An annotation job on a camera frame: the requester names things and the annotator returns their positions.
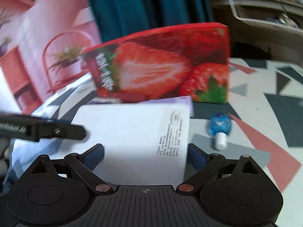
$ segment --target bottle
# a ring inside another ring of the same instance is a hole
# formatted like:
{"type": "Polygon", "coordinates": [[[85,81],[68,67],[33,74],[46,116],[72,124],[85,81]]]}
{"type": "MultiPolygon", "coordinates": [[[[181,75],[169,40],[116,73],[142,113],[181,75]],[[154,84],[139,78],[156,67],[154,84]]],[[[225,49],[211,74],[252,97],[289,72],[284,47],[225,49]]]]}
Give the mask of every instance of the bottle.
{"type": "Polygon", "coordinates": [[[227,136],[231,130],[231,118],[227,114],[215,114],[210,117],[209,133],[215,138],[215,149],[227,147],[227,136]]]}

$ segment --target curtain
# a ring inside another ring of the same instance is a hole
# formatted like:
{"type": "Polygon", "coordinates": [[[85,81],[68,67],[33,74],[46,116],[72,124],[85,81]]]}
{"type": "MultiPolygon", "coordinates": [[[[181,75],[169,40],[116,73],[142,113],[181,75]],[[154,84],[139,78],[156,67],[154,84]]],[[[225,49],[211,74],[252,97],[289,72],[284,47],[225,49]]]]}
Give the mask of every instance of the curtain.
{"type": "Polygon", "coordinates": [[[209,0],[89,0],[103,42],[157,27],[212,22],[209,0]]]}

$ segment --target label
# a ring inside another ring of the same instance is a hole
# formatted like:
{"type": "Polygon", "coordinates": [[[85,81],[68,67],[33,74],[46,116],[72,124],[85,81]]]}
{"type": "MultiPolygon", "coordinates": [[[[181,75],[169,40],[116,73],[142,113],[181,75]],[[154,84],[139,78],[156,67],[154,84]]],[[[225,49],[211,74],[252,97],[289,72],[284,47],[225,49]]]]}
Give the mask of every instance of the label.
{"type": "Polygon", "coordinates": [[[177,109],[165,110],[157,146],[157,157],[178,158],[182,134],[183,117],[177,109]]]}

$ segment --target tablecloth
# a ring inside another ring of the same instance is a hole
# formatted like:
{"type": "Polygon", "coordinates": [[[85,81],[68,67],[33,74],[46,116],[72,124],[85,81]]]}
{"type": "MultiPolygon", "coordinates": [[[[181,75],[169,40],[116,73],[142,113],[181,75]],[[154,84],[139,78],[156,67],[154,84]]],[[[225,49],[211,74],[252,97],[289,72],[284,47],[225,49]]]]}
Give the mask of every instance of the tablecloth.
{"type": "MultiPolygon", "coordinates": [[[[96,97],[90,74],[57,92],[33,115],[72,121],[78,108],[96,97]]],[[[228,159],[251,155],[284,198],[279,227],[303,226],[303,69],[291,63],[230,59],[227,104],[194,103],[188,142],[214,152],[206,126],[211,114],[232,117],[228,159]]],[[[60,139],[16,140],[6,182],[16,180],[40,154],[56,154],[60,139]]]]}

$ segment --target red box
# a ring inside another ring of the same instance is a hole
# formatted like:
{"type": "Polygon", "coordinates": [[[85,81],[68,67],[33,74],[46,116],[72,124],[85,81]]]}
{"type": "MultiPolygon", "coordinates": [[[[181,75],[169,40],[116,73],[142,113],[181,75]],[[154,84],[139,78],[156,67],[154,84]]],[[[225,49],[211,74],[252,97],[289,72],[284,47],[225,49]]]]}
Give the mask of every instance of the red box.
{"type": "Polygon", "coordinates": [[[224,103],[229,34],[219,23],[197,23],[134,33],[84,51],[101,97],[139,102],[176,96],[224,103]]]}

